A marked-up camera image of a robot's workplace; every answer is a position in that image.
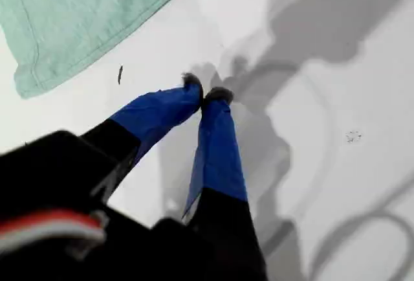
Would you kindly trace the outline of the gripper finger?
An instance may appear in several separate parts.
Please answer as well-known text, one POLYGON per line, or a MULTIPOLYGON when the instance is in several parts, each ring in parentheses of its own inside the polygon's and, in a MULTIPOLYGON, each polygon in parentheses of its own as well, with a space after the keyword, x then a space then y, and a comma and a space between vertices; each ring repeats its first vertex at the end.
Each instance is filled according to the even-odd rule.
POLYGON ((233 97, 214 87, 202 103, 186 205, 195 211, 188 227, 211 249, 207 280, 266 280, 231 115, 233 97))
POLYGON ((198 111, 203 99, 201 81, 191 73, 183 85, 138 96, 82 135, 87 142, 133 168, 171 129, 198 111))

